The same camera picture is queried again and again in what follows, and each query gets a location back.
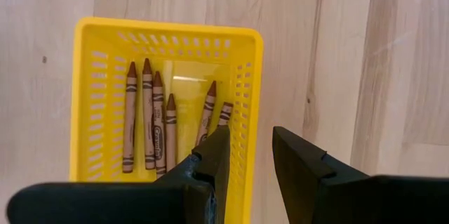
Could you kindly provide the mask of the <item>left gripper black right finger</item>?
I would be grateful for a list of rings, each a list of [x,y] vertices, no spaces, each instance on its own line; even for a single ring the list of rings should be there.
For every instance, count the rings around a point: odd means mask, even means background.
[[[369,176],[281,126],[272,149],[290,223],[447,223],[448,179]]]

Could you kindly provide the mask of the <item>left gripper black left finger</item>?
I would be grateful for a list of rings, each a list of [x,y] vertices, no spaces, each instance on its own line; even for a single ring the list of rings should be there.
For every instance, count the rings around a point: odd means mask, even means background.
[[[230,130],[218,127],[154,182],[40,183],[9,200],[9,223],[223,223]]]

